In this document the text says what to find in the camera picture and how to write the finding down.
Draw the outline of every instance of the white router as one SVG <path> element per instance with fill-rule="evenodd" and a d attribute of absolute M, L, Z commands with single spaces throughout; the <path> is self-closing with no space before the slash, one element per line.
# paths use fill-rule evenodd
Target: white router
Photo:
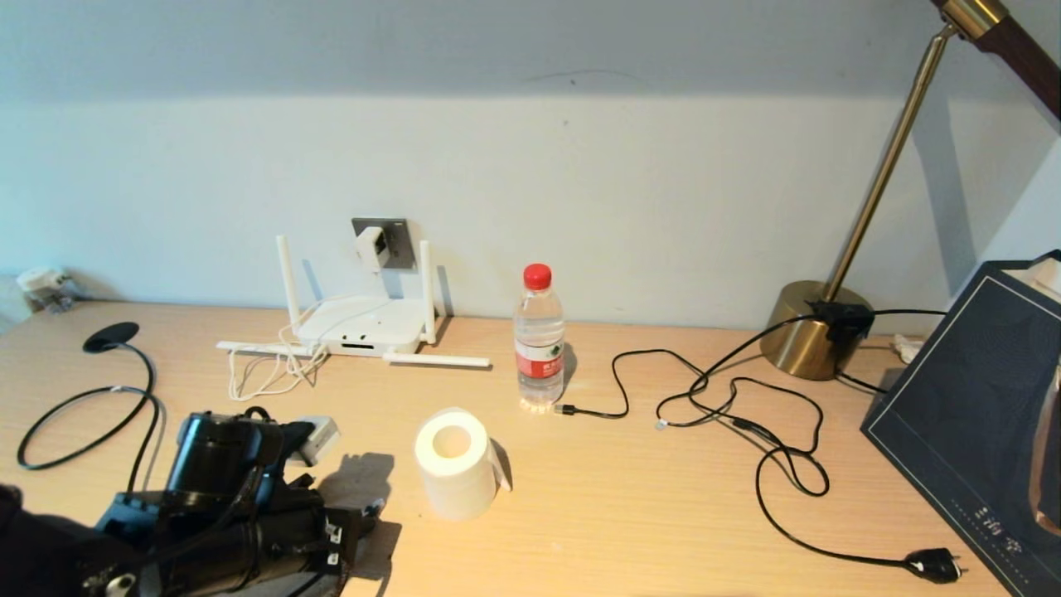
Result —
<path fill-rule="evenodd" d="M 280 271 L 288 298 L 288 316 L 292 333 L 300 346 L 247 345 L 218 343 L 218 348 L 239 353 L 294 355 L 311 357 L 318 347 L 329 354 L 353 357 L 380 357 L 389 363 L 435 365 L 450 367 L 488 368 L 490 359 L 453 357 L 446 355 L 418 355 L 420 343 L 435 345 L 434 284 L 431 276 L 431 246 L 420 241 L 420 298 L 390 298 L 387 296 L 344 296 L 321 301 L 309 316 L 298 310 L 295 276 L 291 270 L 288 236 L 276 236 L 280 253 Z"/>

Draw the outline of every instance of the toilet paper roll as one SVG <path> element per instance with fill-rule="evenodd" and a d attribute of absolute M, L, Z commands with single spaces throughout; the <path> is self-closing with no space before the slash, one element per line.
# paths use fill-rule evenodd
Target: toilet paper roll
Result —
<path fill-rule="evenodd" d="M 511 491 L 486 427 L 467 410 L 436 412 L 420 426 L 413 450 L 428 499 L 442 519 L 474 519 L 490 507 L 499 485 Z"/>

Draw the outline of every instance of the white plug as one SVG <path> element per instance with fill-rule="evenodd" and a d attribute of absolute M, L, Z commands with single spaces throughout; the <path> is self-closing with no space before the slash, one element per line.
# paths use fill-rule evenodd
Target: white plug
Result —
<path fill-rule="evenodd" d="M 361 230 L 356 240 L 358 258 L 368 269 L 368 273 L 378 274 L 387 260 L 390 259 L 390 247 L 387 246 L 386 234 L 380 226 L 368 226 Z"/>
<path fill-rule="evenodd" d="M 330 417 L 303 417 L 298 421 L 313 424 L 313 433 L 288 459 L 288 464 L 315 467 L 338 443 L 338 425 Z"/>

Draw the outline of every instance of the wooden desk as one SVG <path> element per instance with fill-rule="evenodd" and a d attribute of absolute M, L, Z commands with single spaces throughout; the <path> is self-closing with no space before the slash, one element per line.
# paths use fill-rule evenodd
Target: wooden desk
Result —
<path fill-rule="evenodd" d="M 22 471 L 15 450 L 29 425 L 58 401 L 98 386 L 143 385 L 142 366 L 134 355 L 81 352 L 90 334 L 125 320 L 141 326 L 134 344 L 154 359 L 156 391 L 169 414 L 150 478 L 158 489 L 173 462 L 180 421 L 192 411 L 234 414 L 248 406 L 227 400 L 226 356 L 214 344 L 269 341 L 284 324 L 284 314 L 89 303 L 63 316 L 35 317 L 0 338 L 0 479 L 24 491 L 28 510 L 93 525 L 124 489 L 146 414 L 94 452 L 50 471 Z M 717 404 L 728 392 L 730 375 L 748 375 L 802 391 L 824 409 L 818 455 L 832 478 L 830 494 L 807 498 L 777 468 L 764 474 L 771 511 L 792 532 L 822 547 L 884 558 L 947 547 L 970 568 L 955 584 L 937 586 L 902 569 L 817 556 L 778 534 L 755 503 L 761 452 L 717 424 L 654 429 L 656 403 L 692 381 L 665 356 L 621 364 L 631 399 L 631 414 L 624 420 L 534 416 L 517 406 L 507 321 L 462 318 L 442 332 L 439 352 L 488 356 L 493 370 L 334 357 L 320 371 L 315 389 L 303 385 L 250 403 L 280 421 L 314 414 L 336 420 L 342 442 L 311 473 L 332 499 L 360 506 L 381 495 L 387 498 L 383 520 L 392 524 L 389 534 L 378 538 L 381 545 L 372 544 L 376 549 L 362 570 L 382 576 L 393 550 L 387 597 L 1005 595 L 964 543 L 863 438 L 858 425 L 870 400 L 866 393 L 835 382 L 788 377 L 762 358 L 720 373 L 709 390 Z M 577 368 L 564 402 L 620 408 L 610 364 L 621 351 L 664 347 L 707 366 L 749 335 L 570 324 Z M 887 351 L 866 350 L 849 372 L 872 381 L 894 367 L 900 363 Z M 69 409 L 38 437 L 31 460 L 84 444 L 121 419 L 135 400 L 101 397 Z M 466 523 L 435 519 L 412 454 L 420 423 L 451 406 L 483 421 L 507 451 L 514 472 L 514 492 L 500 493 L 485 515 Z M 789 443 L 810 441 L 814 412 L 797 399 L 748 387 L 732 412 L 761 422 Z M 674 421 L 695 415 L 686 405 L 665 411 Z M 366 454 L 376 456 L 358 456 Z M 816 485 L 811 468 L 803 470 L 812 479 L 808 485 Z M 353 579 L 344 595 L 376 595 L 378 587 L 378 581 Z"/>

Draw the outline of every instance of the black cable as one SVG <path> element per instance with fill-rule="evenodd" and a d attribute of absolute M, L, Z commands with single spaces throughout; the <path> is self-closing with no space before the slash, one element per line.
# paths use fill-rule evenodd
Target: black cable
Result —
<path fill-rule="evenodd" d="M 253 498 L 255 492 L 258 491 L 258 486 L 261 484 L 262 477 L 264 475 L 264 469 L 261 466 L 255 466 L 247 472 L 247 476 L 243 479 L 243 485 L 240 487 L 240 491 L 236 493 L 236 497 L 232 502 L 228 504 L 225 511 L 219 516 L 213 523 L 207 528 L 195 533 L 194 535 L 181 541 L 180 543 L 173 544 L 169 547 L 159 549 L 134 561 L 131 564 L 126 564 L 125 567 L 129 570 L 139 570 L 147 564 L 155 562 L 164 562 L 167 560 L 172 560 L 177 556 L 187 554 L 213 533 L 224 529 L 236 516 L 237 511 L 239 511 L 240 506 L 248 498 Z"/>
<path fill-rule="evenodd" d="M 883 310 L 880 312 L 873 312 L 873 316 L 946 316 L 946 312 L 937 312 L 934 310 Z M 845 373 L 842 370 L 836 370 L 836 377 L 850 382 L 855 386 L 865 388 L 871 392 L 876 392 L 879 394 L 887 394 L 888 390 L 881 388 L 880 386 L 874 386 L 867 382 L 863 382 L 857 377 Z"/>
<path fill-rule="evenodd" d="M 921 310 L 888 310 L 888 311 L 883 311 L 883 312 L 876 312 L 874 315 L 901 315 L 901 314 L 904 314 L 904 315 L 905 314 L 946 315 L 946 314 L 944 314 L 942 312 L 927 312 L 927 311 L 921 311 Z M 656 416 L 657 416 L 657 419 L 660 422 L 659 425 L 658 425 L 658 428 L 662 428 L 662 427 L 692 427 L 692 426 L 695 426 L 695 425 L 701 425 L 701 424 L 707 423 L 709 421 L 720 421 L 720 420 L 725 419 L 725 420 L 729 420 L 730 421 L 732 427 L 737 433 L 745 433 L 745 434 L 753 435 L 753 436 L 760 438 L 761 440 L 767 442 L 767 444 L 772 445 L 773 447 L 765 451 L 765 454 L 763 455 L 763 458 L 760 459 L 759 464 L 755 468 L 755 498 L 759 502 L 759 507 L 762 510 L 763 515 L 770 523 L 770 525 L 778 532 L 780 532 L 784 538 L 788 539 L 789 541 L 792 541 L 793 543 L 796 543 L 797 545 L 799 545 L 801 547 L 804 547 L 804 548 L 806 548 L 806 549 L 808 549 L 811 551 L 814 551 L 815 554 L 819 554 L 821 556 L 828 556 L 828 557 L 836 558 L 836 559 L 839 559 L 839 560 L 847 560 L 847 561 L 850 561 L 850 562 L 857 562 L 857 563 L 863 563 L 863 564 L 873 564 L 873 565 L 889 566 L 889 567 L 902 567 L 902 568 L 905 568 L 905 569 L 909 570 L 910 573 L 912 573 L 914 575 L 916 575 L 916 576 L 918 576 L 920 578 L 925 578 L 927 580 L 932 580 L 933 582 L 953 582 L 953 581 L 957 580 L 961 576 L 961 570 L 954 564 L 954 559 L 951 556 L 950 551 L 947 551 L 946 549 L 927 549 L 927 550 L 914 551 L 910 555 L 908 555 L 904 560 L 889 560 L 889 559 L 884 559 L 884 558 L 870 558 L 870 557 L 866 557 L 866 556 L 855 556 L 855 555 L 851 555 L 851 554 L 843 554 L 843 552 L 840 552 L 840 551 L 831 551 L 829 549 L 823 549 L 821 547 L 817 547 L 815 545 L 806 543 L 805 541 L 803 541 L 803 540 L 797 538 L 796 535 L 792 534 L 790 532 L 788 532 L 787 530 L 785 530 L 784 527 L 781 526 L 781 524 L 773 517 L 772 514 L 770 514 L 769 508 L 767 508 L 767 506 L 766 506 L 766 501 L 763 497 L 762 473 L 763 473 L 763 466 L 767 461 L 769 461 L 769 460 L 775 460 L 775 457 L 778 454 L 781 454 L 781 455 L 784 456 L 784 461 L 787 463 L 786 473 L 790 472 L 790 475 L 788 475 L 788 477 L 792 480 L 793 485 L 800 492 L 802 492 L 803 494 L 808 495 L 811 497 L 822 497 L 822 496 L 824 496 L 825 494 L 829 493 L 829 490 L 830 490 L 830 487 L 831 487 L 830 486 L 830 480 L 829 480 L 829 474 L 827 473 L 825 468 L 821 464 L 821 462 L 819 462 L 818 459 L 815 458 L 815 456 L 814 456 L 814 453 L 818 450 L 819 437 L 820 437 L 820 433 L 821 433 L 821 426 L 822 426 L 822 424 L 824 423 L 824 420 L 825 420 L 824 411 L 821 410 L 821 407 L 815 401 L 811 400 L 805 394 L 802 394 L 802 393 L 797 392 L 795 390 L 789 390 L 787 388 L 782 388 L 780 386 L 775 386 L 775 385 L 771 385 L 771 384 L 767 384 L 765 382 L 760 382 L 760 381 L 751 379 L 751 377 L 734 377 L 734 379 L 730 380 L 730 396 L 729 396 L 729 399 L 725 403 L 723 403 L 720 406 L 718 406 L 718 407 L 711 407 L 711 406 L 705 405 L 705 404 L 696 401 L 695 397 L 697 394 L 703 392 L 707 389 L 708 382 L 711 379 L 711 375 L 714 374 L 715 372 L 717 372 L 723 366 L 725 366 L 730 359 L 732 359 L 738 353 L 741 353 L 742 351 L 744 351 L 745 349 L 747 349 L 748 347 L 750 347 L 751 345 L 753 345 L 758 340 L 762 339 L 763 337 L 767 336 L 768 334 L 772 334 L 773 332 L 776 332 L 777 330 L 780 330 L 781 328 L 784 328 L 785 326 L 789 326 L 789 324 L 795 323 L 797 321 L 802 321 L 802 320 L 807 320 L 807 319 L 818 319 L 818 318 L 817 318 L 817 316 L 801 316 L 801 317 L 793 318 L 793 319 L 780 322 L 778 324 L 775 324 L 775 326 L 772 326 L 772 327 L 764 330 L 763 332 L 756 334 L 755 336 L 753 336 L 751 339 L 747 340 L 746 343 L 742 344 L 740 347 L 737 347 L 736 349 L 734 349 L 733 351 L 731 351 L 729 354 L 727 354 L 721 359 L 719 359 L 714 365 L 712 365 L 710 368 L 708 368 L 708 369 L 706 369 L 703 371 L 700 371 L 698 368 L 696 368 L 696 366 L 692 365 L 690 362 L 688 362 L 685 358 L 681 357 L 680 355 L 678 355 L 678 354 L 676 354 L 676 353 L 674 353 L 672 351 L 667 351 L 665 349 L 653 349 L 653 350 L 647 350 L 647 351 L 631 351 L 631 352 L 628 352 L 628 353 L 623 353 L 623 354 L 616 356 L 612 361 L 612 374 L 615 376 L 615 382 L 616 382 L 616 384 L 619 384 L 620 390 L 621 390 L 621 392 L 623 394 L 624 402 L 626 403 L 626 409 L 624 410 L 623 414 L 611 416 L 611 417 L 616 418 L 616 419 L 621 418 L 621 417 L 625 417 L 626 414 L 629 411 L 629 400 L 627 399 L 627 397 L 626 397 L 626 390 L 623 387 L 623 384 L 619 380 L 619 375 L 615 372 L 615 367 L 614 367 L 615 366 L 615 362 L 620 357 L 629 356 L 629 355 L 633 355 L 633 354 L 646 354 L 646 353 L 666 353 L 666 354 L 669 354 L 669 355 L 674 356 L 676 359 L 678 359 L 679 362 L 681 362 L 683 365 L 685 365 L 686 367 L 689 367 L 690 369 L 692 369 L 694 372 L 696 372 L 697 373 L 697 379 L 696 379 L 696 381 L 693 382 L 693 384 L 690 386 L 690 388 L 689 388 L 688 391 L 682 392 L 680 394 L 676 394 L 674 397 L 668 397 L 668 398 L 660 401 L 660 403 L 656 406 Z M 770 432 L 769 429 L 767 429 L 765 426 L 763 426 L 763 425 L 761 425 L 759 423 L 755 423 L 754 421 L 750 421 L 750 420 L 747 420 L 747 419 L 744 419 L 744 418 L 741 418 L 741 417 L 735 417 L 735 416 L 729 415 L 729 412 L 728 412 L 729 409 L 733 406 L 734 402 L 736 401 L 736 397 L 737 397 L 737 392 L 738 392 L 737 383 L 741 383 L 741 382 L 749 382 L 749 383 L 762 386 L 764 388 L 768 388 L 768 389 L 771 389 L 771 390 L 775 390 L 775 391 L 778 391 L 778 392 L 782 392 L 782 393 L 785 393 L 785 394 L 797 397 L 797 398 L 803 400 L 804 402 L 806 402 L 807 404 L 810 404 L 811 406 L 813 406 L 814 409 L 815 409 L 815 411 L 817 412 L 818 420 L 817 420 L 817 422 L 814 425 L 814 432 L 813 432 L 813 437 L 812 437 L 812 441 L 811 441 L 811 446 L 804 450 L 804 449 L 798 449 L 798 447 L 788 445 L 788 444 L 784 443 L 776 434 L 773 434 L 772 432 Z M 666 405 L 667 403 L 674 401 L 674 400 L 681 399 L 681 398 L 688 399 L 689 402 L 690 402 L 690 404 L 692 404 L 700 412 L 703 414 L 703 417 L 700 417 L 700 418 L 692 420 L 692 421 L 681 422 L 681 423 L 671 423 L 671 422 L 664 420 L 662 418 L 662 416 L 661 416 L 661 409 L 663 408 L 663 406 Z M 574 409 L 574 407 L 572 407 L 571 405 L 564 405 L 563 408 L 567 409 L 568 407 Z M 580 411 L 581 411 L 581 409 L 574 409 L 572 412 L 568 412 L 567 410 L 564 410 L 563 412 L 566 415 L 574 415 L 574 414 L 580 412 Z M 818 474 L 821 476 L 821 479 L 822 479 L 822 489 L 821 490 L 818 490 L 818 491 L 812 490 L 811 488 L 808 488 L 802 481 L 802 479 L 800 479 L 799 472 L 798 472 L 798 470 L 796 468 L 796 463 L 795 463 L 794 457 L 796 457 L 796 458 L 802 458 L 802 459 L 806 460 L 808 463 L 811 463 L 815 468 L 815 470 L 817 470 Z"/>
<path fill-rule="evenodd" d="M 620 393 L 623 397 L 623 411 L 622 412 L 601 412 L 601 411 L 596 411 L 596 410 L 587 410 L 587 409 L 578 408 L 578 407 L 576 407 L 574 405 L 557 405 L 555 407 L 555 410 L 557 412 L 561 414 L 561 415 L 589 415 L 590 417 L 598 417 L 601 419 L 622 419 L 622 418 L 626 417 L 630 412 L 630 399 L 629 399 L 629 397 L 626 393 L 626 388 L 623 386 L 623 382 L 619 379 L 619 372 L 615 370 L 615 366 L 623 358 L 630 357 L 630 356 L 633 356 L 633 355 L 649 355 L 649 354 L 653 354 L 653 353 L 665 353 L 665 354 L 671 355 L 672 357 L 678 359 L 679 362 L 681 362 L 682 365 L 684 365 L 689 369 L 693 370 L 698 375 L 700 373 L 703 373 L 695 365 L 689 363 L 684 357 L 682 357 L 678 353 L 675 353 L 674 351 L 668 351 L 667 349 L 648 349 L 648 350 L 644 350 L 644 351 L 627 351 L 625 353 L 620 353 L 620 354 L 615 355 L 615 357 L 613 359 L 611 359 L 611 375 L 615 380 L 615 385 L 619 386 L 619 391 L 620 391 Z M 680 398 L 682 398 L 684 396 L 685 396 L 685 392 L 681 392 L 680 394 L 675 394 L 675 396 L 668 398 L 667 400 L 669 401 L 669 400 L 674 400 L 674 399 L 680 399 Z"/>
<path fill-rule="evenodd" d="M 753 344 L 755 344 L 756 341 L 759 341 L 763 337 L 765 337 L 765 336 L 767 336 L 769 334 L 773 334 L 778 330 L 781 330 L 782 328 L 784 328 L 784 327 L 786 327 L 788 324 L 796 323 L 798 321 L 811 320 L 811 319 L 817 319 L 817 318 L 818 318 L 818 316 L 813 316 L 813 315 L 811 315 L 811 316 L 799 316 L 799 317 L 795 317 L 795 318 L 787 319 L 785 321 L 779 322 L 779 323 L 777 323 L 775 326 L 771 326 L 770 328 L 764 330 L 763 332 L 760 332 L 755 336 L 752 336 L 751 339 L 749 339 L 748 341 L 746 341 L 744 345 L 741 345 L 740 347 L 737 347 L 730 354 L 728 354 L 725 357 L 723 357 L 723 359 L 720 362 L 718 362 L 717 364 L 715 364 L 715 366 L 711 370 L 706 371 L 706 372 L 701 371 L 699 368 L 697 368 L 695 365 L 693 365 L 692 363 L 690 363 L 688 359 L 685 359 L 681 355 L 675 353 L 674 351 L 669 351 L 667 349 L 648 349 L 648 350 L 644 350 L 644 351 L 627 351 L 625 353 L 620 353 L 619 355 L 615 355 L 615 357 L 613 359 L 611 359 L 611 375 L 612 375 L 612 377 L 614 377 L 615 384 L 619 386 L 620 393 L 623 396 L 623 411 L 622 412 L 601 412 L 601 411 L 596 411 L 596 410 L 587 410 L 587 409 L 578 408 L 575 405 L 556 405 L 554 407 L 554 411 L 558 412 L 560 415 L 589 415 L 590 417 L 597 417 L 597 418 L 601 418 L 601 419 L 623 419 L 624 417 L 626 417 L 630 412 L 630 399 L 629 399 L 629 397 L 626 393 L 626 388 L 623 386 L 623 383 L 619 379 L 619 373 L 615 370 L 615 365 L 619 363 L 620 359 L 622 359 L 624 357 L 629 357 L 629 356 L 632 356 L 632 355 L 646 355 L 646 354 L 651 354 L 651 353 L 664 353 L 664 354 L 671 355 L 672 357 L 674 357 L 674 358 L 678 359 L 679 362 L 681 362 L 682 365 L 684 365 L 686 368 L 689 368 L 694 373 L 696 373 L 697 377 L 696 377 L 696 382 L 693 383 L 693 385 L 690 387 L 690 389 L 688 391 L 679 392 L 679 393 L 674 394 L 672 397 L 667 397 L 660 404 L 658 404 L 656 406 L 656 418 L 659 419 L 660 421 L 663 421 L 663 418 L 660 417 L 660 409 L 663 407 L 663 405 L 669 403 L 671 401 L 676 401 L 678 399 L 689 399 L 693 403 L 694 406 L 696 406 L 702 412 L 705 412 L 705 416 L 701 417 L 701 418 L 699 418 L 699 419 L 697 419 L 697 420 L 695 420 L 695 421 L 690 421 L 690 422 L 685 422 L 685 423 L 667 423 L 667 425 L 671 425 L 672 427 L 692 427 L 694 425 L 700 425 L 702 423 L 707 423 L 708 421 L 711 421 L 711 420 L 715 419 L 715 416 L 712 415 L 712 414 L 710 414 L 708 410 L 706 410 L 702 407 L 702 405 L 698 404 L 696 401 L 693 401 L 693 397 L 696 396 L 696 394 L 699 394 L 700 392 L 702 392 L 703 390 L 706 390 L 708 388 L 708 377 L 710 377 L 710 375 L 711 375 L 712 372 L 714 372 L 716 369 L 718 369 L 719 367 L 721 367 L 723 364 L 725 364 L 726 362 L 728 362 L 729 359 L 731 359 L 734 355 L 736 355 L 741 351 L 747 349 L 748 347 L 752 346 Z"/>
<path fill-rule="evenodd" d="M 131 388 L 128 386 L 104 386 L 103 388 L 95 388 L 93 390 L 82 392 L 55 405 L 54 407 L 51 408 L 51 410 L 49 410 L 40 419 L 38 419 L 37 422 L 30 427 L 30 429 L 25 433 L 25 435 L 22 436 L 22 441 L 19 442 L 18 452 L 16 454 L 16 459 L 18 460 L 18 464 L 20 467 L 22 467 L 28 471 L 44 471 L 46 469 L 51 469 L 53 467 L 58 467 L 59 464 L 63 464 L 65 462 L 69 462 L 77 458 L 79 456 L 91 451 L 92 449 L 99 446 L 103 442 L 114 437 L 115 434 L 124 429 L 125 426 L 128 425 L 129 422 L 132 422 L 136 418 L 136 416 L 140 414 L 140 410 L 143 409 L 144 405 L 151 403 L 152 407 L 154 407 L 154 414 L 152 415 L 151 418 L 151 425 L 147 426 L 147 432 L 144 434 L 143 442 L 140 443 L 140 450 L 137 451 L 136 460 L 133 461 L 133 471 L 129 473 L 127 491 L 129 492 L 135 491 L 136 478 L 140 470 L 140 462 L 141 460 L 143 460 L 143 455 L 147 451 L 147 445 L 151 443 L 151 437 L 155 434 L 155 426 L 158 423 L 158 417 L 159 417 L 159 411 L 161 410 L 161 404 L 159 403 L 158 399 L 155 398 L 154 396 L 155 367 L 152 365 L 151 359 L 147 358 L 147 355 L 140 352 L 140 350 L 137 349 L 136 347 L 132 347 L 124 343 L 115 343 L 112 344 L 112 346 L 121 347 L 122 349 L 128 349 L 129 351 L 133 351 L 134 353 L 137 354 L 137 356 L 140 357 L 140 361 L 143 362 L 144 367 L 147 369 L 147 385 L 144 387 L 144 389 L 141 390 L 139 388 Z M 54 418 L 59 411 L 76 403 L 80 403 L 81 401 L 97 397 L 99 394 L 104 394 L 104 393 L 111 394 L 111 393 L 122 393 L 122 392 L 131 392 L 134 394 L 139 394 L 140 402 L 138 402 L 137 405 L 133 407 L 133 410 L 129 411 L 127 416 L 125 416 L 125 419 L 121 420 L 109 432 L 100 436 L 95 440 L 92 440 L 87 445 L 80 447 L 66 456 L 56 458 L 55 460 L 42 462 L 40 464 L 31 464 L 25 460 L 25 451 L 30 446 L 30 441 L 37 434 L 37 432 L 40 431 L 40 427 L 42 427 L 46 423 L 51 421 L 52 418 Z"/>
<path fill-rule="evenodd" d="M 323 578 L 325 578 L 325 574 L 324 573 L 317 573 L 317 574 L 313 575 L 312 577 L 310 577 L 310 580 L 303 582 L 301 585 L 298 586 L 298 589 L 296 589 L 296 590 L 292 591 L 291 593 L 289 593 L 288 597 L 298 597 L 302 593 L 306 593 L 307 591 L 309 591 L 311 586 L 313 586 L 314 584 L 316 584 L 317 581 L 319 581 Z"/>
<path fill-rule="evenodd" d="M 873 312 L 874 316 L 945 316 L 946 312 L 935 310 L 883 310 Z"/>
<path fill-rule="evenodd" d="M 273 418 L 268 416 L 268 411 L 260 406 L 253 406 L 247 410 L 243 411 L 243 415 L 247 417 L 257 415 L 258 417 L 261 417 L 263 421 L 273 421 Z"/>
<path fill-rule="evenodd" d="M 836 376 L 839 377 L 840 380 L 845 380 L 847 382 L 850 382 L 851 384 L 854 384 L 855 386 L 859 386 L 862 388 L 865 388 L 865 389 L 870 390 L 872 392 L 876 392 L 879 394 L 887 394 L 888 393 L 888 390 L 886 390 L 884 388 L 881 388 L 880 386 L 874 386 L 872 384 L 863 382 L 862 380 L 858 380 L 857 377 L 848 375 L 847 373 L 843 373 L 842 371 L 839 371 L 839 370 L 836 371 Z"/>

